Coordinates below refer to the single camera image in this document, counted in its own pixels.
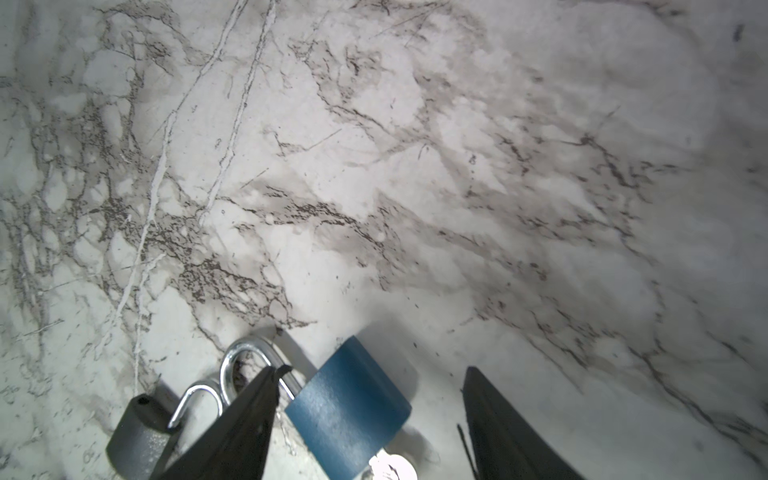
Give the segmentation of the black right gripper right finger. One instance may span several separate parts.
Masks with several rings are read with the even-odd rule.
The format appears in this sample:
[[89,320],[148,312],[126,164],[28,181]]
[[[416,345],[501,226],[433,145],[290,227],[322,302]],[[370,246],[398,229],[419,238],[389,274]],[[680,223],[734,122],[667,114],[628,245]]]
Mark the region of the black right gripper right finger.
[[476,479],[580,479],[479,368],[462,387],[468,437],[462,439]]

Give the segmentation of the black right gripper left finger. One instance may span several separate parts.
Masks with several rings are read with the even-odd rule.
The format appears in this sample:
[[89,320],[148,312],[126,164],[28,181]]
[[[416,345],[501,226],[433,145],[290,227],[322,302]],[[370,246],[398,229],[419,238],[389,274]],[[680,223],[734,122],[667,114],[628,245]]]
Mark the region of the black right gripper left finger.
[[260,479],[276,410],[279,381],[289,365],[265,367],[200,438],[161,475],[163,479]]

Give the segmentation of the blue padlock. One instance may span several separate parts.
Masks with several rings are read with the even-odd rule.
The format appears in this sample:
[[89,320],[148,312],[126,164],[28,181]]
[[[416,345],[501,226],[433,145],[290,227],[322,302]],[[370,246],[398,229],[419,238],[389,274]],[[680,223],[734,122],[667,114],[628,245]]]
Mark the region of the blue padlock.
[[386,446],[412,407],[362,343],[344,341],[314,376],[301,384],[292,373],[278,381],[288,396],[285,414],[330,479],[415,479],[416,468]]

